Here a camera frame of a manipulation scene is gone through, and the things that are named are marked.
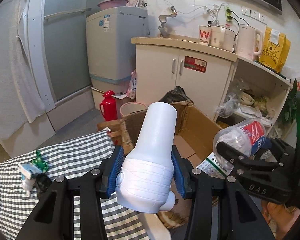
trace black garbage bag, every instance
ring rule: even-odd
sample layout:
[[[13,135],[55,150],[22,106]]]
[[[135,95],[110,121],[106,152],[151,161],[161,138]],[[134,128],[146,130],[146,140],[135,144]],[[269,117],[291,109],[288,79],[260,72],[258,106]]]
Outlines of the black garbage bag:
[[[176,86],[174,90],[169,91],[164,95],[163,98],[159,100],[159,102],[164,102],[164,103],[175,103],[175,102],[181,102],[181,101],[190,101],[192,100],[187,97],[185,91],[183,90],[182,87]]]

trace red thermos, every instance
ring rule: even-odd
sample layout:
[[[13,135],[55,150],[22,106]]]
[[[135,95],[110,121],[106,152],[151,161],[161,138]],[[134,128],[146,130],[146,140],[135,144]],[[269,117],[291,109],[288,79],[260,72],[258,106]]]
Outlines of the red thermos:
[[[100,111],[106,121],[118,119],[117,107],[115,105],[115,99],[112,97],[112,95],[114,95],[114,92],[112,90],[105,92],[105,94],[103,95],[105,99],[103,99],[99,105]]]

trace hair dryer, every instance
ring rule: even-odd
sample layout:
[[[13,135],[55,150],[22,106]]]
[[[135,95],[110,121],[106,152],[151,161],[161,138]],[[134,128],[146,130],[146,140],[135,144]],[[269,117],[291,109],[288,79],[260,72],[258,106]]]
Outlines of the hair dryer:
[[[135,148],[116,179],[117,202],[135,211],[169,211],[175,203],[171,150],[177,111],[167,103],[148,107]]]

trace green power strip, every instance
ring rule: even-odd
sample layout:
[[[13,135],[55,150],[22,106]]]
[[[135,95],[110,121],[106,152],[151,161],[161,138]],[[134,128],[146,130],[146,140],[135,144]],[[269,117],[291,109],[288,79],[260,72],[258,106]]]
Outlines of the green power strip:
[[[227,9],[230,9],[228,5],[225,5],[225,14],[226,14],[226,21],[232,22],[231,12],[227,12]]]

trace tiled wall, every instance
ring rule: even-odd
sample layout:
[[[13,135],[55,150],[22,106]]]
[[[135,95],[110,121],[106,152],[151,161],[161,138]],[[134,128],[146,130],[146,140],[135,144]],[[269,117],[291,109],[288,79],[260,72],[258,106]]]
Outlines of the tiled wall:
[[[175,8],[184,13],[193,11],[202,5],[212,7],[214,4],[220,5],[221,3],[228,3],[231,10],[236,12],[239,17],[244,18],[249,24],[255,28],[258,28],[264,32],[266,25],[263,23],[244,16],[241,14],[241,6],[251,8],[259,11],[267,16],[267,25],[270,28],[274,28],[287,35],[287,38],[291,41],[290,52],[286,64],[299,69],[300,68],[300,20],[292,7],[286,0],[282,0],[282,15],[271,12],[265,7],[252,2],[251,0],[146,0],[148,3],[147,10],[149,15],[149,28],[150,35],[157,36],[159,33],[158,26],[160,22],[158,16],[160,14],[170,14],[170,3]],[[199,8],[195,12],[190,14],[182,14],[178,12],[175,18],[168,18],[167,31],[171,34],[177,34],[182,36],[198,37],[198,25],[206,25],[207,21],[211,20],[210,16],[205,13],[204,8]],[[224,8],[220,10],[218,20],[220,24],[225,24],[225,12]],[[231,29],[237,32],[237,23],[233,21]]]

